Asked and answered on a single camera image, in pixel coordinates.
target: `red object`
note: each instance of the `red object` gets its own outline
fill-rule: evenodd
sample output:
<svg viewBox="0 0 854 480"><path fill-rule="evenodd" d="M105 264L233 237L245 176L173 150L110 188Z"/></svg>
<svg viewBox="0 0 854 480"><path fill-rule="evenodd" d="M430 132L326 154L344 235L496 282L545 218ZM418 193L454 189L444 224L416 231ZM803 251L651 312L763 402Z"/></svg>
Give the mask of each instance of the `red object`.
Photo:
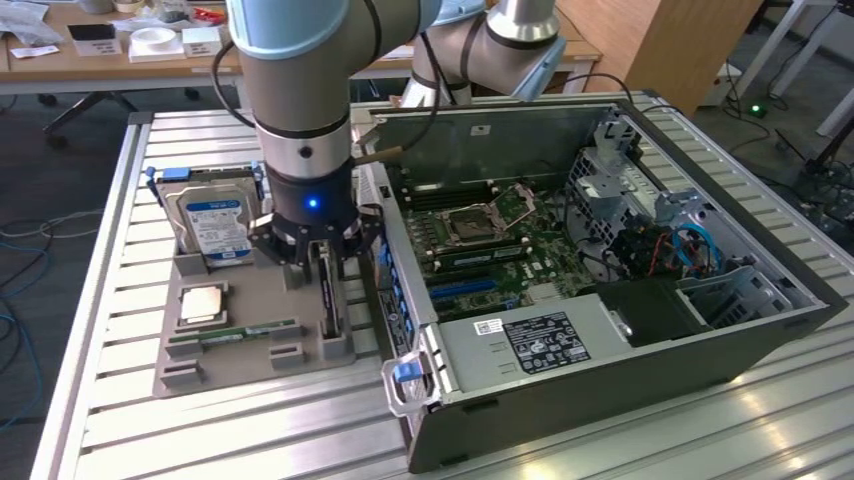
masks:
<svg viewBox="0 0 854 480"><path fill-rule="evenodd" d="M220 25L225 23L225 14L221 12L216 12L213 10L208 10L206 8L194 7L193 16L198 20L204 20L205 22L210 22L213 25Z"/></svg>
<svg viewBox="0 0 854 480"><path fill-rule="evenodd" d="M661 233L657 236L657 242L655 242L655 250L652 251L652 261L649 262L649 271L645 274L647 277L652 276L652 272L655 271L655 259L657 258L657 251L661 248L661 241L664 240L665 236L665 233Z"/></svg>

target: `power supply label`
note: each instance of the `power supply label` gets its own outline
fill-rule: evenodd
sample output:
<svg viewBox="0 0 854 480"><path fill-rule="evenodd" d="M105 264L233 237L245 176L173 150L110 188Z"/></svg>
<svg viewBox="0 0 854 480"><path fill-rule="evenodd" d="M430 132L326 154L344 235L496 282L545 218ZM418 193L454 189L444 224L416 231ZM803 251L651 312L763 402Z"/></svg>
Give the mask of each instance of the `power supply label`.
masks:
<svg viewBox="0 0 854 480"><path fill-rule="evenodd" d="M589 360L587 348L563 312L504 323L504 334L526 374Z"/></svg>

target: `aluminum workbench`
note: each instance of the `aluminum workbench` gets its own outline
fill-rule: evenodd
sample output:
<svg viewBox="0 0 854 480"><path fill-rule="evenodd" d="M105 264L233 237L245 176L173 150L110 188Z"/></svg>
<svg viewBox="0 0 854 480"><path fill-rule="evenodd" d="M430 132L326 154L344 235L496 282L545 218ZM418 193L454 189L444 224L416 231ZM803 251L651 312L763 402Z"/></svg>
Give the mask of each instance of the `aluminum workbench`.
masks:
<svg viewBox="0 0 854 480"><path fill-rule="evenodd" d="M639 109L657 102L636 94ZM356 128L368 117L360 108ZM854 298L854 259L680 115L657 110L648 117L839 294ZM417 477L406 473L400 427L385 406L364 305L350 311L353 365L154 399L174 241L141 172L257 160L254 132L224 111L161 113L128 127L31 478L854 476L854 307L728 384ZM667 187L685 182L652 152L643 162ZM358 281L346 290L362 295Z"/></svg>

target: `motherboard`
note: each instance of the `motherboard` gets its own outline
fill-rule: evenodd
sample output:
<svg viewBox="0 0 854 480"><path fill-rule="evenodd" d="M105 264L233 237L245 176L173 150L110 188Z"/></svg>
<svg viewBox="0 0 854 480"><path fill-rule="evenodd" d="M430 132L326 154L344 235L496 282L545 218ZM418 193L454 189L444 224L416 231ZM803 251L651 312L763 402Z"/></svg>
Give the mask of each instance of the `motherboard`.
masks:
<svg viewBox="0 0 854 480"><path fill-rule="evenodd" d="M571 298L595 283L548 193L518 182L402 189L406 233L440 322Z"/></svg>

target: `blue hard drive label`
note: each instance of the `blue hard drive label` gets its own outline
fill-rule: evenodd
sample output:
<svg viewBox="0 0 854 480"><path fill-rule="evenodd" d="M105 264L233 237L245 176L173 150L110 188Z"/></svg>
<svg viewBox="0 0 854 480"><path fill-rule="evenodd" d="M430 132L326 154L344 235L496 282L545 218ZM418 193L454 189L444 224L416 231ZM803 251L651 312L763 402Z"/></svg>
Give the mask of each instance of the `blue hard drive label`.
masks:
<svg viewBox="0 0 854 480"><path fill-rule="evenodd" d="M242 214L242 205L237 200L186 205L196 243L206 258L222 262L237 261L250 253L248 232L240 219Z"/></svg>

